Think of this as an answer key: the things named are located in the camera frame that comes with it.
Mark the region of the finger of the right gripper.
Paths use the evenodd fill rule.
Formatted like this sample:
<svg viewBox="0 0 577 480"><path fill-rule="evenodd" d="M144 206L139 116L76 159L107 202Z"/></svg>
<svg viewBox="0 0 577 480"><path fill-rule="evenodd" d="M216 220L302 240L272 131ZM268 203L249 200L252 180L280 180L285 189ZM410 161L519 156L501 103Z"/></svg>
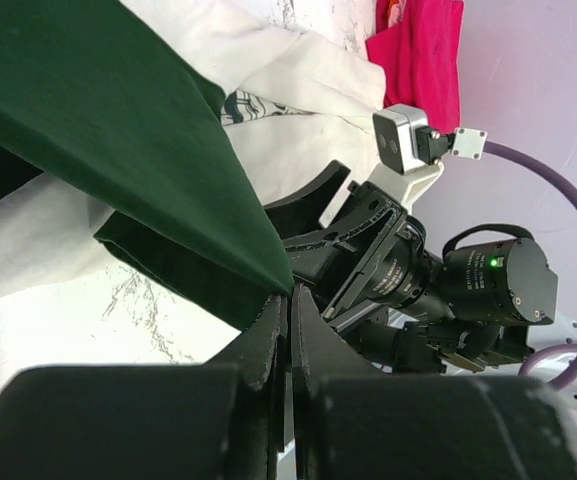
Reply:
<svg viewBox="0 0 577 480"><path fill-rule="evenodd" d="M350 174L337 160L296 192L264 206L278 233L309 233L320 229L320 218Z"/></svg>

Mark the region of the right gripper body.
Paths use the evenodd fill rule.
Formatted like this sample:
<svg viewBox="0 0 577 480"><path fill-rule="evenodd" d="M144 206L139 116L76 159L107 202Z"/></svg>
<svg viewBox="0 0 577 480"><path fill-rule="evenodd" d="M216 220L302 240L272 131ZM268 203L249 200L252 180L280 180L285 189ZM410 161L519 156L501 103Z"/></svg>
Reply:
<svg viewBox="0 0 577 480"><path fill-rule="evenodd" d="M426 230L371 182L356 186L328 227L283 241L293 276L331 321L366 300L383 301L423 257Z"/></svg>

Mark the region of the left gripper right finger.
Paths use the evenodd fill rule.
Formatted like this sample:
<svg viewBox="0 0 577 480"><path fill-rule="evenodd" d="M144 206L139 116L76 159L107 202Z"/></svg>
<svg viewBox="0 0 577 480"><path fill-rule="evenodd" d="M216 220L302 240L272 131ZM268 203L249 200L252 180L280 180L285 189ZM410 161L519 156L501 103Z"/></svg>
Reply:
<svg viewBox="0 0 577 480"><path fill-rule="evenodd" d="M381 372L301 285L290 335L299 478L577 479L577 429L546 384Z"/></svg>

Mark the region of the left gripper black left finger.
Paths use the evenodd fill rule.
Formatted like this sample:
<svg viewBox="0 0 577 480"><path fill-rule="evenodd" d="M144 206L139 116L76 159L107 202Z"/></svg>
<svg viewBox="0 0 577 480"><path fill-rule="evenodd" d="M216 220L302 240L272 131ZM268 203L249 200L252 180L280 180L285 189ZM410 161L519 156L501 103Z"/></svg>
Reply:
<svg viewBox="0 0 577 480"><path fill-rule="evenodd" d="M273 479L283 301L201 365L61 365L0 392L0 479Z"/></svg>

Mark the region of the white green-sleeved Charlie Brown t-shirt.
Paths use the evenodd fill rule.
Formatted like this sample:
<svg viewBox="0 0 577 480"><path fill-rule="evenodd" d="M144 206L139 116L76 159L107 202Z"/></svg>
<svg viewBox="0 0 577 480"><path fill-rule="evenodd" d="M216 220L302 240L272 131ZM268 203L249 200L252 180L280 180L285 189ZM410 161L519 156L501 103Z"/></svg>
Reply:
<svg viewBox="0 0 577 480"><path fill-rule="evenodd" d="M0 297L119 260L248 328L292 289L264 205L366 176L384 93L228 1L0 1Z"/></svg>

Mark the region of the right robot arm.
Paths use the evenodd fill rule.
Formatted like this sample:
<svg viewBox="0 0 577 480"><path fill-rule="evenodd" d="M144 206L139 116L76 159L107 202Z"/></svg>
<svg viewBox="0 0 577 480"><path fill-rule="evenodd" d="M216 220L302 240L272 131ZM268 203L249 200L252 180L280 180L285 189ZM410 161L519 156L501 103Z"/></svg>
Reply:
<svg viewBox="0 0 577 480"><path fill-rule="evenodd" d="M266 213L325 322L368 361L414 374L524 364L530 329L555 319L557 276L516 225L492 225L493 242L457 235L429 252L410 210L442 171L378 166L356 183L335 161Z"/></svg>

